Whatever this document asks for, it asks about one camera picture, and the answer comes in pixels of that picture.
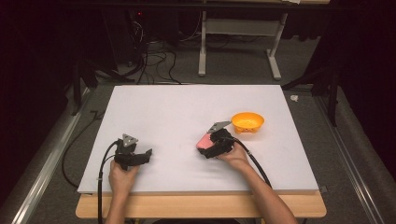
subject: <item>pink object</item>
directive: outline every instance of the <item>pink object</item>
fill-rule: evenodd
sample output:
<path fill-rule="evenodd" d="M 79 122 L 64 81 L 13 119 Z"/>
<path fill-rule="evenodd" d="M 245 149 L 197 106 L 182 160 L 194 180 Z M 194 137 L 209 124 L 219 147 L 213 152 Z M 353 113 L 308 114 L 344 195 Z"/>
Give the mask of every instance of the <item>pink object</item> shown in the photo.
<path fill-rule="evenodd" d="M 206 133 L 197 143 L 197 148 L 207 149 L 211 146 L 213 146 L 213 142 L 210 140 L 210 133 Z"/>

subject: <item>small white object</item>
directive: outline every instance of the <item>small white object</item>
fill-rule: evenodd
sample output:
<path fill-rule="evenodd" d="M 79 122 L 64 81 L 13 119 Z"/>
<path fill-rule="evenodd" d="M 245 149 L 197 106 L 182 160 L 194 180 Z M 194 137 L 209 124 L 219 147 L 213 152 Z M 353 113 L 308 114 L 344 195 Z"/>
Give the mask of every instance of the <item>small white object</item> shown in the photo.
<path fill-rule="evenodd" d="M 300 4 L 300 0 L 282 0 L 282 2 L 291 2 L 291 3 Z"/>
<path fill-rule="evenodd" d="M 291 95 L 290 99 L 294 102 L 298 102 L 298 95 Z"/>

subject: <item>finger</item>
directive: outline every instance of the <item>finger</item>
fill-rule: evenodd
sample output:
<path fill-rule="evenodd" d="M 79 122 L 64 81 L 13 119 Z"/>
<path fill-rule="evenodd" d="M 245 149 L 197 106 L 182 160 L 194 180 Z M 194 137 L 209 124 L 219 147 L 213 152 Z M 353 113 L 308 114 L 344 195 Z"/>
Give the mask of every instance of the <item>finger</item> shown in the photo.
<path fill-rule="evenodd" d="M 128 174 L 127 174 L 127 175 L 128 175 L 129 177 L 133 178 L 133 177 L 137 174 L 137 171 L 139 170 L 139 167 L 140 167 L 140 166 L 134 166 L 134 167 L 132 167 L 131 170 L 128 171 Z"/>
<path fill-rule="evenodd" d="M 239 143 L 237 143 L 237 142 L 234 142 L 233 143 L 233 148 L 242 148 L 242 146 L 241 145 L 239 145 Z"/>
<path fill-rule="evenodd" d="M 114 169 L 114 166 L 115 166 L 115 165 L 116 165 L 116 164 L 115 164 L 115 161 L 112 160 L 111 163 L 110 163 L 110 169 Z"/>
<path fill-rule="evenodd" d="M 225 159 L 227 159 L 227 155 L 228 153 L 224 152 L 223 154 L 218 155 L 216 158 L 224 161 Z"/>

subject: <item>white board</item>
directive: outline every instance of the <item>white board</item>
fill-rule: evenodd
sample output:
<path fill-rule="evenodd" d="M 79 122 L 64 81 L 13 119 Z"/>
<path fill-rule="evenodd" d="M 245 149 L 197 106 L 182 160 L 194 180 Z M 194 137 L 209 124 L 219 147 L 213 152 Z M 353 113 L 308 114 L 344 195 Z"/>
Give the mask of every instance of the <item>white board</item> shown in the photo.
<path fill-rule="evenodd" d="M 232 125 L 227 130 L 251 150 L 273 188 L 317 190 L 279 86 L 177 85 L 115 87 L 78 192 L 97 191 L 106 149 L 123 133 L 139 140 L 135 153 L 153 149 L 150 162 L 140 166 L 133 192 L 247 191 L 240 174 L 224 161 L 207 160 L 195 147 L 213 123 L 246 111 L 265 118 L 260 130 L 237 134 Z M 109 161 L 104 168 L 103 192 L 111 191 L 108 172 Z"/>

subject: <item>black wire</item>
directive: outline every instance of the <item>black wire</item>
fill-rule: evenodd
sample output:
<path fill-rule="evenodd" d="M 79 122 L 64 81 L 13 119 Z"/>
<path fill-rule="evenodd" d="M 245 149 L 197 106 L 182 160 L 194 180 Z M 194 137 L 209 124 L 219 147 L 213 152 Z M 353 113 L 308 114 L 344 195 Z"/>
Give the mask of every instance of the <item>black wire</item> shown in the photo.
<path fill-rule="evenodd" d="M 115 157 L 115 156 L 116 156 L 116 155 L 112 155 L 112 156 L 107 157 L 106 160 L 105 160 L 105 163 L 106 163 L 108 160 L 110 160 L 111 158 Z"/>
<path fill-rule="evenodd" d="M 210 46 L 210 44 L 209 44 L 210 41 L 206 41 L 206 46 L 209 49 L 222 49 L 222 48 L 226 47 L 230 43 L 230 40 L 231 40 L 231 38 L 228 35 L 224 36 L 223 38 L 218 38 L 218 39 L 216 39 L 214 36 L 212 36 L 212 38 L 216 42 L 225 40 L 225 43 L 223 43 L 221 46 L 214 47 L 214 46 Z"/>
<path fill-rule="evenodd" d="M 148 84 L 149 84 L 149 79 L 151 78 L 151 80 L 152 80 L 151 84 L 154 85 L 154 83 L 155 83 L 154 76 L 152 74 L 149 74 L 149 73 L 145 73 L 145 74 L 146 74 L 146 77 L 148 79 Z"/>
<path fill-rule="evenodd" d="M 145 58 L 142 57 L 142 59 L 144 61 L 144 65 L 142 67 L 142 72 L 140 73 L 139 79 L 136 82 L 136 85 L 139 85 L 139 83 L 140 83 L 140 81 L 142 79 L 142 76 L 143 76 L 143 74 L 146 71 L 146 67 L 148 66 L 148 58 L 149 58 L 148 50 L 149 50 L 149 46 L 146 46 L 146 48 L 145 48 L 146 56 L 145 56 Z"/>
<path fill-rule="evenodd" d="M 267 174 L 264 172 L 264 170 L 262 169 L 262 167 L 260 166 L 259 162 L 256 160 L 256 158 L 254 158 L 253 154 L 250 152 L 250 150 L 248 150 L 248 148 L 237 138 L 227 138 L 224 137 L 224 139 L 228 139 L 228 140 L 233 140 L 235 141 L 237 144 L 241 145 L 241 147 L 246 151 L 246 153 L 249 155 L 250 159 L 254 162 L 254 164 L 256 165 L 257 169 L 259 169 L 260 174 L 262 175 L 262 178 L 264 178 L 265 183 L 267 183 L 267 185 L 272 188 L 271 182 L 268 179 Z"/>
<path fill-rule="evenodd" d="M 166 54 L 164 54 L 164 56 L 162 57 L 162 56 L 160 56 L 160 55 L 151 55 L 151 54 L 149 54 L 148 55 L 149 57 L 157 57 L 157 58 L 160 58 L 160 60 L 158 61 L 158 62 L 156 62 L 156 63 L 151 63 L 151 64 L 148 64 L 148 66 L 154 66 L 154 65 L 158 65 L 159 63 L 162 63 L 162 62 L 164 62 L 165 61 L 165 59 L 166 59 Z"/>
<path fill-rule="evenodd" d="M 62 174 L 64 175 L 64 179 L 67 181 L 67 183 L 69 183 L 71 186 L 73 186 L 74 188 L 78 188 L 78 184 L 75 184 L 72 180 L 69 179 L 69 177 L 66 174 L 66 170 L 64 169 L 64 162 L 66 160 L 66 155 L 67 152 L 69 151 L 69 149 L 71 148 L 71 146 L 73 146 L 73 144 L 77 141 L 77 139 L 97 120 L 102 119 L 101 117 L 105 114 L 106 111 L 100 113 L 99 115 L 95 115 L 95 117 L 93 118 L 93 120 L 88 123 L 82 130 L 81 132 L 78 133 L 78 135 L 70 142 L 69 146 L 66 148 L 66 150 L 64 151 L 64 154 L 62 155 Z"/>
<path fill-rule="evenodd" d="M 123 75 L 120 75 L 120 76 L 129 77 L 129 76 L 131 76 L 133 74 L 136 74 L 140 69 L 142 69 L 143 65 L 144 65 L 143 57 L 139 57 L 139 59 L 137 61 L 137 66 L 133 70 L 131 70 L 131 71 L 129 71 L 129 72 L 123 74 Z"/>
<path fill-rule="evenodd" d="M 170 68 L 169 71 L 168 71 L 169 77 L 170 77 L 173 81 L 175 81 L 177 84 L 181 85 L 181 82 L 179 82 L 179 81 L 177 81 L 176 79 L 174 79 L 174 78 L 172 77 L 172 75 L 171 75 L 171 71 L 172 71 L 172 69 L 173 69 L 173 68 L 175 67 L 175 65 L 176 65 L 176 54 L 175 54 L 173 51 L 169 51 L 169 52 L 172 53 L 172 54 L 174 55 L 173 64 L 172 64 L 171 68 Z"/>
<path fill-rule="evenodd" d="M 195 38 L 191 38 L 182 42 L 179 42 L 180 45 L 188 46 L 188 47 L 195 47 L 198 45 L 201 45 L 201 40 L 197 39 L 200 35 L 196 36 Z"/>
<path fill-rule="evenodd" d="M 239 36 L 239 35 L 231 35 L 231 36 L 230 36 L 230 39 L 233 40 L 233 41 L 238 41 L 238 42 L 243 42 L 243 43 L 251 43 L 251 42 L 255 42 L 255 41 L 257 41 L 257 40 L 263 38 L 262 35 L 256 35 L 256 36 L 253 37 L 251 40 L 243 40 L 243 39 L 238 39 L 238 38 L 236 38 L 237 36 Z"/>
<path fill-rule="evenodd" d="M 117 73 L 117 72 L 115 72 L 115 71 L 113 71 L 111 69 L 107 69 L 106 67 L 104 67 L 104 66 L 102 66 L 102 65 L 100 65 L 98 63 L 95 63 L 95 62 L 93 62 L 91 60 L 85 59 L 85 62 L 87 63 L 88 66 L 90 66 L 90 67 L 92 67 L 92 68 L 94 68 L 96 70 L 100 70 L 100 71 L 106 73 L 107 75 L 109 75 L 109 76 L 111 76 L 111 77 L 113 77 L 113 78 L 115 78 L 115 79 L 117 79 L 119 81 L 122 81 L 122 82 L 134 82 L 134 79 L 129 79 L 126 76 L 129 76 L 129 75 L 135 73 L 135 71 L 138 71 L 140 69 L 139 65 L 137 65 L 136 68 L 134 68 L 133 71 L 128 72 L 127 74 L 124 74 L 124 75 L 120 75 L 119 73 Z M 101 75 L 99 75 L 97 73 L 96 73 L 96 76 L 97 77 L 101 77 L 101 78 L 107 78 L 107 77 L 101 76 Z"/>
<path fill-rule="evenodd" d="M 103 167 L 105 166 L 105 163 L 108 159 L 111 157 L 107 157 L 108 151 L 110 151 L 111 148 L 113 148 L 118 142 L 120 141 L 117 140 L 113 142 L 108 149 L 106 150 L 105 156 L 102 159 L 102 164 L 100 166 L 99 170 L 99 176 L 98 176 L 98 223 L 102 224 L 103 223 L 103 218 L 102 218 L 102 182 L 103 182 Z"/>
<path fill-rule="evenodd" d="M 165 41 L 164 40 L 157 40 L 157 41 L 154 40 L 154 41 L 148 42 L 147 45 L 154 45 L 154 44 L 157 44 L 157 43 L 161 43 L 161 46 L 159 48 L 157 48 L 157 49 L 148 50 L 148 52 L 162 50 L 165 47 Z"/>
<path fill-rule="evenodd" d="M 165 62 L 165 60 L 166 60 L 166 58 L 167 58 L 167 55 L 166 55 L 165 52 L 157 52 L 157 53 L 162 53 L 162 54 L 164 55 L 163 60 L 159 61 L 159 62 L 157 63 L 157 65 L 155 66 L 155 71 L 157 72 L 157 75 L 158 75 L 160 78 L 162 78 L 163 80 L 173 81 L 171 78 L 163 77 L 163 76 L 161 75 L 160 71 L 158 71 L 159 65 L 160 65 L 161 63 Z"/>

